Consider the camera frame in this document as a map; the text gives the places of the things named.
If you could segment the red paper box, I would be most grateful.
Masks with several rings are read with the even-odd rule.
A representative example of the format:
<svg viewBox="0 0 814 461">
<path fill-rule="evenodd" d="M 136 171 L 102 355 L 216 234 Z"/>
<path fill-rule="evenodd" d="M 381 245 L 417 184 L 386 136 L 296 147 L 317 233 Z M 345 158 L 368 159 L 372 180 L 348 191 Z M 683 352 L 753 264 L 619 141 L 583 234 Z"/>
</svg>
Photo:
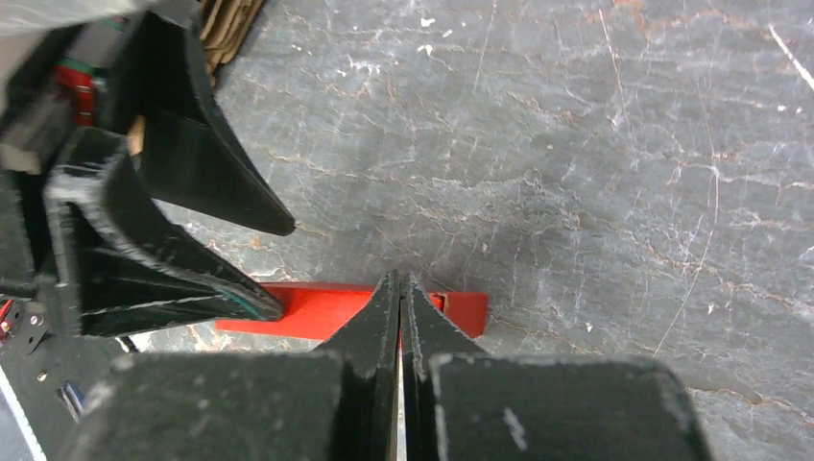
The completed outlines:
<svg viewBox="0 0 814 461">
<path fill-rule="evenodd" d="M 359 313 L 370 300 L 371 285 L 317 281 L 263 282 L 283 302 L 286 313 L 277 322 L 222 319 L 220 331 L 285 336 L 324 341 Z M 432 291 L 432 303 L 472 338 L 483 334 L 489 295 L 483 292 Z"/>
</svg>

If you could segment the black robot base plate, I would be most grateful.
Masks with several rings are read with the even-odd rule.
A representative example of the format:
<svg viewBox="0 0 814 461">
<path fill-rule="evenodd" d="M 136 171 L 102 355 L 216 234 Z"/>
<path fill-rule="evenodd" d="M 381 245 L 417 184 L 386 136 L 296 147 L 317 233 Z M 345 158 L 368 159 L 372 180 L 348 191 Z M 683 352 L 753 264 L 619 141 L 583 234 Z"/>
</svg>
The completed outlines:
<svg viewBox="0 0 814 461">
<path fill-rule="evenodd" d="M 90 388 L 129 337 L 60 335 L 37 303 L 1 302 L 1 392 L 35 460 L 56 460 Z"/>
</svg>

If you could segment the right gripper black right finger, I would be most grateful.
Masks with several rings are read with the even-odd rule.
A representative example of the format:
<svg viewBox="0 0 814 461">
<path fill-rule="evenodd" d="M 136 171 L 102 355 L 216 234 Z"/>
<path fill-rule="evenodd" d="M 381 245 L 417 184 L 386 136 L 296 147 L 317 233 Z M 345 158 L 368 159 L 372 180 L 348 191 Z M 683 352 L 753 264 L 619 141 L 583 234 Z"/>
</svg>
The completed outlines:
<svg viewBox="0 0 814 461">
<path fill-rule="evenodd" d="M 491 354 L 413 275 L 400 326 L 411 460 L 708 460 L 684 385 L 626 354 Z"/>
</svg>

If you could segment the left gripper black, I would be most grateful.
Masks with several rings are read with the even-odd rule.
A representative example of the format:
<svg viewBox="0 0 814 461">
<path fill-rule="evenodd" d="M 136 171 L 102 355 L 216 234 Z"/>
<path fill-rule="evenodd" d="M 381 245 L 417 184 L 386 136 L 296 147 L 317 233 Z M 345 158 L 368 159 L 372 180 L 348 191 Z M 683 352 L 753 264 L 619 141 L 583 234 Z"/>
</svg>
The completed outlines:
<svg viewBox="0 0 814 461">
<path fill-rule="evenodd" d="M 114 337 L 211 319 L 277 321 L 274 295 L 171 223 L 155 200 L 288 235 L 294 216 L 218 106 L 200 6 L 47 34 L 1 116 L 1 291 L 57 269 L 63 327 Z"/>
</svg>

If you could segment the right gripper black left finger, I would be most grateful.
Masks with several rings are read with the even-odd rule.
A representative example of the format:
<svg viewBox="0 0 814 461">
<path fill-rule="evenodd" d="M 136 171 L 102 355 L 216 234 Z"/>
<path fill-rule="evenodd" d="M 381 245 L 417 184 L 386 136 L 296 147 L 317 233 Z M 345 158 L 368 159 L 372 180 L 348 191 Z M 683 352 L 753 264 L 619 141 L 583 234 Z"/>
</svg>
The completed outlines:
<svg viewBox="0 0 814 461">
<path fill-rule="evenodd" d="M 89 392 L 63 460 L 393 460 L 399 276 L 310 352 L 140 353 Z"/>
</svg>

